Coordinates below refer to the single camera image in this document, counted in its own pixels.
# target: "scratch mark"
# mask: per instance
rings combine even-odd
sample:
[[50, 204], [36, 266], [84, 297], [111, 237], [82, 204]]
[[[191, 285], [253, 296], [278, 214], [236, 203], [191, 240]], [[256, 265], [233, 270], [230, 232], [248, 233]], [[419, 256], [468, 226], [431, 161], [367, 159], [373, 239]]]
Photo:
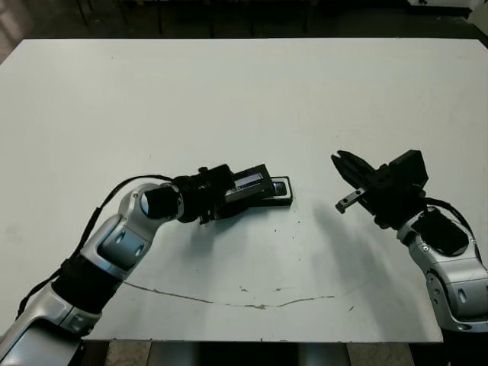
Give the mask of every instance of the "scratch mark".
[[138, 288], [138, 289], [143, 290], [143, 291], [153, 292], [155, 294], [179, 297], [180, 299], [186, 299], [186, 300], [200, 301], [201, 303], [214, 303], [213, 301], [197, 299], [196, 297], [189, 297], [189, 296], [184, 296], [184, 295], [172, 294], [171, 292], [164, 292], [164, 291], [156, 290], [155, 288], [153, 288], [151, 290], [150, 288], [139, 286], [137, 284], [131, 284], [130, 282], [126, 282], [126, 281], [124, 281], [124, 283], [128, 284], [131, 287]]
[[277, 308], [277, 307], [286, 307], [288, 305], [291, 305], [292, 303], [301, 303], [301, 302], [304, 302], [304, 301], [312, 301], [312, 300], [320, 300], [320, 299], [332, 299], [332, 298], [335, 297], [335, 296], [332, 296], [332, 295], [329, 295], [329, 296], [320, 296], [320, 297], [308, 297], [308, 298], [303, 298], [303, 299], [288, 301], [287, 303], [282, 303], [280, 305], [267, 305], [265, 303], [262, 303], [261, 305], [253, 305], [253, 304], [239, 305], [239, 304], [235, 304], [235, 303], [216, 303], [215, 301], [197, 299], [196, 297], [184, 296], [184, 295], [179, 295], [179, 294], [172, 294], [171, 292], [164, 292], [164, 291], [156, 290], [155, 288], [150, 289], [150, 288], [147, 288], [147, 287], [144, 287], [144, 286], [139, 286], [138, 284], [131, 284], [130, 282], [127, 282], [127, 281], [124, 281], [124, 283], [126, 285], [131, 286], [131, 287], [134, 287], [134, 288], [136, 288], [138, 290], [153, 292], [154, 294], [166, 295], [166, 296], [171, 296], [171, 297], [178, 297], [180, 299], [193, 300], [193, 301], [198, 301], [200, 303], [213, 303], [215, 305], [224, 305], [226, 307], [247, 307], [249, 309], [257, 309], [257, 310], [266, 310], [266, 309], [268, 309], [270, 307], [274, 307], [274, 308]]
[[276, 307], [285, 307], [292, 303], [301, 303], [303, 301], [312, 301], [312, 300], [325, 299], [325, 298], [326, 298], [325, 296], [321, 296], [321, 297], [309, 297], [307, 299], [298, 299], [298, 300], [289, 301], [287, 303], [283, 303], [282, 305], [276, 305]]
[[266, 307], [267, 306], [268, 305], [264, 305], [264, 304], [259, 305], [259, 306], [257, 306], [257, 305], [244, 305], [244, 307], [252, 307], [252, 308], [258, 309], [258, 310], [266, 310]]

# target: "floor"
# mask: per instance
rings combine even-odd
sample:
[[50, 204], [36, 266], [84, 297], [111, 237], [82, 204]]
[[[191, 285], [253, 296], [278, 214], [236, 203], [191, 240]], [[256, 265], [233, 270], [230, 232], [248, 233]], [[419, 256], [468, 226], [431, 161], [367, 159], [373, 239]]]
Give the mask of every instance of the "floor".
[[[417, 11], [405, 1], [0, 0], [0, 64], [25, 38], [440, 37], [488, 39], [466, 11]], [[83, 365], [145, 365], [150, 342], [90, 342]], [[445, 364], [439, 346], [348, 345], [353, 366]]]

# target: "silver robotic arm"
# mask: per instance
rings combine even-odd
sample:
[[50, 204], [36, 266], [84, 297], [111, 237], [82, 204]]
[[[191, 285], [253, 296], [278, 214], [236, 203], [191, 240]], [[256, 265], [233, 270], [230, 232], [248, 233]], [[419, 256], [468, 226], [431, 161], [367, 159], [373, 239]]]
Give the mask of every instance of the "silver robotic arm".
[[[126, 194], [118, 213], [90, 236], [103, 207], [137, 178], [169, 183], [141, 185]], [[292, 200], [287, 177], [269, 177], [264, 165], [237, 173], [220, 165], [174, 179], [144, 175], [121, 182], [95, 209], [70, 258], [21, 301], [18, 318], [0, 339], [0, 366], [77, 362], [82, 337], [91, 332], [104, 306], [149, 251], [163, 223], [197, 218], [200, 224], [208, 223], [248, 207], [289, 206]]]
[[[431, 214], [436, 210], [428, 208]], [[446, 331], [488, 334], [488, 271], [481, 263], [473, 234], [453, 221], [467, 241], [455, 255], [446, 255], [414, 229], [415, 223], [424, 219], [425, 213], [419, 213], [398, 230], [396, 237], [408, 246], [425, 276], [437, 323]]]
[[[173, 190], [167, 216], [149, 218], [146, 192]], [[106, 220], [49, 282], [4, 334], [0, 365], [66, 366], [101, 318], [101, 309], [149, 251], [166, 221], [183, 214], [183, 199], [172, 183], [141, 185], [126, 194], [118, 213]]]
[[461, 213], [425, 197], [429, 177], [421, 152], [410, 150], [378, 169], [346, 151], [338, 151], [332, 161], [355, 189], [337, 203], [338, 211], [359, 203], [380, 228], [397, 231], [422, 270], [451, 366], [486, 365], [488, 271]]

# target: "black object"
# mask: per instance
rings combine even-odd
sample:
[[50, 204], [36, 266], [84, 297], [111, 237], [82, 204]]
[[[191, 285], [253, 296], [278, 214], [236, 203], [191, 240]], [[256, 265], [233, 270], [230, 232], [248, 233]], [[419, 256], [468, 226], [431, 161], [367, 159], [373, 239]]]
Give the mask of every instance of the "black object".
[[488, 333], [441, 331], [451, 366], [486, 366]]
[[354, 188], [366, 190], [358, 201], [382, 229], [398, 230], [426, 208], [423, 188], [429, 177], [420, 151], [409, 150], [376, 170], [352, 153], [337, 153], [332, 161], [339, 174]]
[[200, 174], [173, 179], [183, 197], [184, 213], [179, 221], [200, 218], [200, 224], [235, 216], [250, 207], [290, 205], [293, 197], [272, 200], [290, 187], [279, 185], [278, 193], [264, 164], [232, 173], [227, 165], [200, 168]]
[[274, 189], [264, 164], [238, 172], [233, 176], [234, 187], [226, 192], [226, 204], [259, 200], [273, 195]]
[[178, 214], [179, 193], [173, 187], [162, 185], [157, 189], [144, 192], [144, 195], [147, 199], [148, 218], [159, 220], [163, 217], [173, 217]]
[[200, 223], [208, 223], [218, 218], [225, 202], [225, 193], [234, 188], [233, 173], [228, 165], [213, 169], [199, 168], [200, 174], [183, 175], [173, 179], [180, 190], [184, 202], [184, 213], [178, 219], [190, 223], [200, 217]]
[[101, 270], [83, 255], [78, 255], [63, 264], [52, 287], [74, 307], [98, 314], [121, 284], [122, 280]]
[[290, 206], [293, 202], [293, 192], [288, 177], [271, 177], [272, 195], [259, 200], [251, 200], [249, 207]]
[[469, 239], [466, 233], [437, 209], [423, 213], [412, 225], [426, 244], [448, 256], [466, 248]]

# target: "white table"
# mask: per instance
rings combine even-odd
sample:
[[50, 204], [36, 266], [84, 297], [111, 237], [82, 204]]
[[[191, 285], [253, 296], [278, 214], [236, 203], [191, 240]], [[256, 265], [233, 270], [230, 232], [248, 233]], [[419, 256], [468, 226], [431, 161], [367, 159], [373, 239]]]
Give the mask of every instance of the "white table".
[[123, 285], [89, 338], [440, 340], [395, 233], [335, 211], [329, 157], [421, 149], [488, 262], [487, 61], [474, 40], [24, 41], [0, 68], [0, 332], [122, 179], [264, 162], [291, 209], [164, 225], [129, 279], [156, 291]]

